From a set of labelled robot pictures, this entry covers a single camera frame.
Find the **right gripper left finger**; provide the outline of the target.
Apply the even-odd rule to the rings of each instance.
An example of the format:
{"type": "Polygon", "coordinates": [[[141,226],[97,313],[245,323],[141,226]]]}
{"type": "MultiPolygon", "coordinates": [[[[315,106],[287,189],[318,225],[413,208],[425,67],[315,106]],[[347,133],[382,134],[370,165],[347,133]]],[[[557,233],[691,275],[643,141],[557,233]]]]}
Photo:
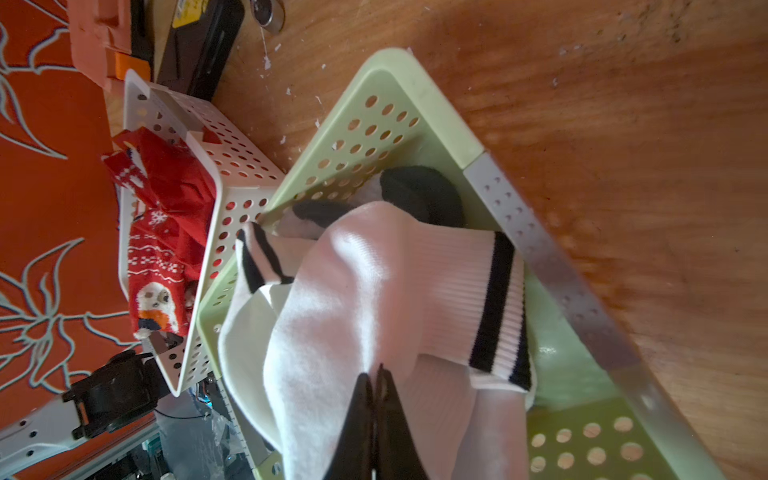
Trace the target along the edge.
{"type": "Polygon", "coordinates": [[[370,376],[361,373],[355,382],[336,450],[325,480],[371,479],[374,470],[374,393],[370,376]]]}

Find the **red cat face sock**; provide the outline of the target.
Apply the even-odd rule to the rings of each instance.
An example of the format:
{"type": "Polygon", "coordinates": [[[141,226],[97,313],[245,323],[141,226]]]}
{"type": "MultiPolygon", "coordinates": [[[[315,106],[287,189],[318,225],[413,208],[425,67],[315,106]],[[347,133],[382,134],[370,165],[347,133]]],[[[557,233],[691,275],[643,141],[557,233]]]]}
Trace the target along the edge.
{"type": "Polygon", "coordinates": [[[134,219],[127,278],[129,318],[137,339],[154,332],[188,335],[204,251],[161,210],[148,208],[134,219]]]}

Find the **white striped sock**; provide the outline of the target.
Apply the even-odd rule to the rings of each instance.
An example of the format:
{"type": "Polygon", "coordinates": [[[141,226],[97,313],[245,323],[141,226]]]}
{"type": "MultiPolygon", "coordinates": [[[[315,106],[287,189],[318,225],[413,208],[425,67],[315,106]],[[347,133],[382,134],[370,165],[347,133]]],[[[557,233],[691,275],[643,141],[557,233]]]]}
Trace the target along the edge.
{"type": "Polygon", "coordinates": [[[527,477],[524,263],[506,235],[422,223],[385,202],[324,232],[264,365],[287,478],[324,476],[357,377],[379,369],[430,478],[527,477]]]}
{"type": "Polygon", "coordinates": [[[267,398],[265,359],[290,285],[313,245],[311,239],[276,236],[255,222],[236,233],[237,278],[218,339],[220,368],[248,423],[277,449],[282,441],[267,398]]]}

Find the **red christmas sock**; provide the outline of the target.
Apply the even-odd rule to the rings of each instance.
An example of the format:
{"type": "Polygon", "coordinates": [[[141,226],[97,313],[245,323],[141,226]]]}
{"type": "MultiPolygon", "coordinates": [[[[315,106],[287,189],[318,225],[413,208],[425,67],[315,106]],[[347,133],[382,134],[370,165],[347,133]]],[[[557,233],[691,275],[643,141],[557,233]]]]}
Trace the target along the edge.
{"type": "Polygon", "coordinates": [[[197,244],[207,243],[216,199],[214,180],[184,143],[141,127],[113,138],[117,150],[102,157],[113,181],[146,206],[174,219],[197,244]]]}

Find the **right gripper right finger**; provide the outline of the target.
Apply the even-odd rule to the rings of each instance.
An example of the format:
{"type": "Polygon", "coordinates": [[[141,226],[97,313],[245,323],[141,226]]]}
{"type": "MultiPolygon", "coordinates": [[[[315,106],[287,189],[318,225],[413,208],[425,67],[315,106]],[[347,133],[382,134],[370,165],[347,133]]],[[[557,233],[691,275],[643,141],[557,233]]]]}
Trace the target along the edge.
{"type": "Polygon", "coordinates": [[[379,366],[375,386],[377,479],[427,479],[391,372],[379,366]]]}

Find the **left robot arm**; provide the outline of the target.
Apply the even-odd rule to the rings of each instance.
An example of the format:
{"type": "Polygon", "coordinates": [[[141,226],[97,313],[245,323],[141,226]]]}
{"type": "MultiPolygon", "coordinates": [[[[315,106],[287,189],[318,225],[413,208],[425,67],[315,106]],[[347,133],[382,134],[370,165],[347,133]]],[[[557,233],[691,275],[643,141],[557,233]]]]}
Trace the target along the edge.
{"type": "Polygon", "coordinates": [[[170,394],[157,362],[133,350],[110,359],[1,431],[1,477],[14,474],[154,411],[170,394]]]}

